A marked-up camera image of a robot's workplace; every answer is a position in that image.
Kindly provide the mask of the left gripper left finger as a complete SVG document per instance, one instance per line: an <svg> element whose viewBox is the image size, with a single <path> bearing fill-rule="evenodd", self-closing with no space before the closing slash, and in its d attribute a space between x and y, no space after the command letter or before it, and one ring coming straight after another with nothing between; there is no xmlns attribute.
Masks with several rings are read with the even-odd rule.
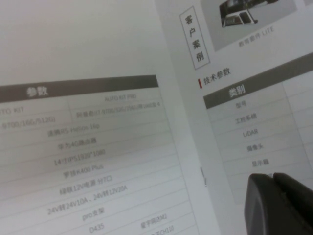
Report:
<svg viewBox="0 0 313 235"><path fill-rule="evenodd" d="M249 235L295 235L297 220L291 202L266 174L248 179L244 216Z"/></svg>

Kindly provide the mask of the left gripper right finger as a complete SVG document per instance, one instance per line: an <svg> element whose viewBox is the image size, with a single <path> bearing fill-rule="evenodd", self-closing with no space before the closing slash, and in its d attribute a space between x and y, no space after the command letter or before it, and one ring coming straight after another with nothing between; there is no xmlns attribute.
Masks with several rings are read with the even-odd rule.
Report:
<svg viewBox="0 0 313 235"><path fill-rule="evenodd" d="M295 234L311 235L313 233L313 190L285 173L274 173L273 179L300 225Z"/></svg>

